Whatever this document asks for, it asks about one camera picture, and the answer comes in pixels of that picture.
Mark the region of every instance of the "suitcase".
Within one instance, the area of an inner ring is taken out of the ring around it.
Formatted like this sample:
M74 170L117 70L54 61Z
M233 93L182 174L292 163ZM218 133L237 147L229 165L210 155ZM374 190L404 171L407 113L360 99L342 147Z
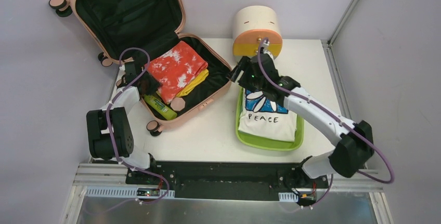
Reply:
M129 47L146 50L153 60L179 41L186 42L207 61L209 76L183 97L186 104L177 118L167 121L141 100L163 128L182 125L223 96L231 86L226 78L230 65L196 35L181 33L185 24L181 0L50 0L49 5L60 17L72 12L78 17L102 49L98 59L103 66L118 63L120 53ZM133 59L147 63L141 52L128 51L123 57L125 62Z

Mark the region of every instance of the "red and white cloth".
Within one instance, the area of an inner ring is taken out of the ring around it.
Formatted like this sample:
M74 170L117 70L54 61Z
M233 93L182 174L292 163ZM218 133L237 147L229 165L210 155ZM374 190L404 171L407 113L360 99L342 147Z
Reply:
M171 50L152 60L147 71L161 82L158 92L162 100L169 104L207 67L208 63L193 48L180 41Z

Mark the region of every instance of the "white cylindrical container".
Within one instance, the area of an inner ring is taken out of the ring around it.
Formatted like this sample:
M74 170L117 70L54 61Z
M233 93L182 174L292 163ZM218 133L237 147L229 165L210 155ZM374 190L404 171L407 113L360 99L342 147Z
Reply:
M237 12L233 22L233 55L239 61L242 56L256 55L262 38L269 39L268 50L276 58L282 50L277 15L265 6L250 6Z

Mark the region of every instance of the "daisy graphic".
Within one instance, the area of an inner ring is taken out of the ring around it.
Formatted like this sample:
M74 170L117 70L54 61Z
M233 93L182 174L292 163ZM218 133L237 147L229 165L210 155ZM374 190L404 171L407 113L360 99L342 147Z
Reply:
M254 93L249 90L245 91L245 108L247 111L253 112L288 113L287 109L268 100L261 91L256 91Z

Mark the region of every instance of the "green bottle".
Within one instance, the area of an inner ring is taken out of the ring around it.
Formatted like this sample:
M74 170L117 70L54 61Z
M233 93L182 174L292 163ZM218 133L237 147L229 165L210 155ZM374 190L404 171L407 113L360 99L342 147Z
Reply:
M160 99L152 95L144 95L144 101L152 106L159 114L161 114L166 120L175 119L178 114L166 106Z

